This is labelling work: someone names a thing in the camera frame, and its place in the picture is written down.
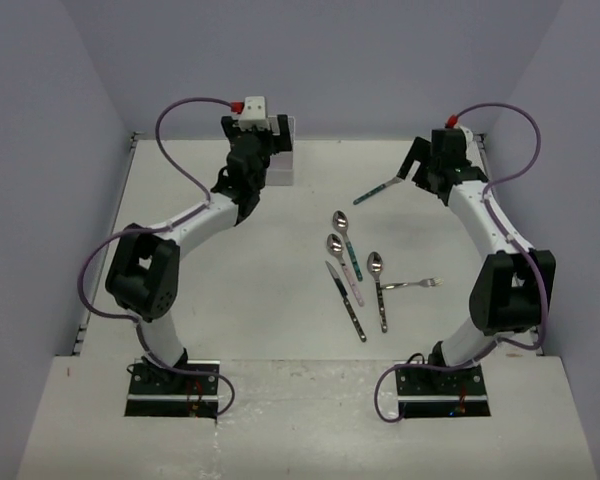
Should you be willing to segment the teal handled fork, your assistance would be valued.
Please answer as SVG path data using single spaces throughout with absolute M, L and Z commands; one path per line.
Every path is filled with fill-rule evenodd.
M 389 179 L 388 181 L 386 181 L 386 182 L 372 188 L 371 190 L 365 192 L 364 194 L 358 196 L 357 198 L 355 198 L 352 201 L 352 204 L 359 205 L 362 202 L 370 199 L 371 197 L 383 192 L 384 190 L 388 189 L 389 187 L 399 184 L 401 182 L 402 182 L 402 179 L 400 177 L 393 177 L 393 178 Z

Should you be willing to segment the dark dotted handled spoon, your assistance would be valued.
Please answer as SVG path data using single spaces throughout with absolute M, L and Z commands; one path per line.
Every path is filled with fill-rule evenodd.
M 388 331 L 388 324 L 386 318 L 386 309 L 384 305 L 384 298 L 382 293 L 382 287 L 380 283 L 380 275 L 383 271 L 383 260 L 381 255 L 377 251 L 372 251 L 367 259 L 367 270 L 372 276 L 375 284 L 376 300 L 378 305 L 381 331 L 386 333 Z

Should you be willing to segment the all-metal silver fork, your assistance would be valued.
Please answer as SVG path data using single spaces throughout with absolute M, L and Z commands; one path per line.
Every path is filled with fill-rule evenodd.
M 421 287 L 421 288 L 432 288 L 438 287 L 443 283 L 443 280 L 439 277 L 424 278 L 418 281 L 409 282 L 393 282 L 381 285 L 382 290 L 395 290 L 409 287 Z

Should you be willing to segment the dark dotted handled knife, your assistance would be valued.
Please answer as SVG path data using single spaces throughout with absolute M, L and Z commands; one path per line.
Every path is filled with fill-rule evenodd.
M 356 334 L 358 335 L 358 338 L 360 339 L 361 342 L 365 343 L 367 341 L 367 336 L 364 333 L 364 330 L 356 316 L 356 313 L 348 299 L 348 293 L 347 290 L 339 276 L 339 274 L 336 272 L 335 268 L 331 265 L 331 263 L 329 261 L 325 262 L 327 270 L 329 271 L 329 274 L 334 282 L 334 284 L 336 285 L 342 303 L 347 311 L 347 314 L 349 315 L 349 318 L 351 319 L 351 322 L 354 326 L 354 329 L 356 331 Z

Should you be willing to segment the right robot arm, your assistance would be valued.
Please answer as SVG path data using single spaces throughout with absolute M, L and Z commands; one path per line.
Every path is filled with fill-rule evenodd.
M 439 393 L 451 391 L 462 369 L 478 365 L 501 344 L 532 352 L 543 347 L 556 270 L 552 252 L 536 249 L 501 210 L 493 194 L 497 181 L 468 159 L 459 120 L 470 111 L 449 116 L 429 138 L 415 138 L 399 170 L 459 219 L 482 260 L 468 319 L 421 365 Z

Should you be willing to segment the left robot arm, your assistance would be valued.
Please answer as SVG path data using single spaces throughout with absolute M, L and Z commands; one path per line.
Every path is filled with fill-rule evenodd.
M 244 222 L 256 209 L 271 157 L 293 150 L 290 117 L 278 114 L 262 125 L 226 116 L 226 165 L 204 201 L 163 222 L 130 224 L 116 247 L 105 289 L 131 315 L 152 380 L 175 393 L 188 379 L 187 351 L 170 313 L 178 295 L 181 261 L 214 235 Z

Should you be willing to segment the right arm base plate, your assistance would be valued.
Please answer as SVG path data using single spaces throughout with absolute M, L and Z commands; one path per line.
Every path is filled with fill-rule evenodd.
M 402 367 L 395 382 L 401 419 L 491 415 L 481 365 L 453 372 Z

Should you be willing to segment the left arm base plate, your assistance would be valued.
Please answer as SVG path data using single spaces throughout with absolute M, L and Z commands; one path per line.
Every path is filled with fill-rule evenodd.
M 202 375 L 181 375 L 162 370 L 145 359 L 128 365 L 130 382 L 124 415 L 216 419 L 220 362 L 189 360 L 184 368 L 202 372 Z

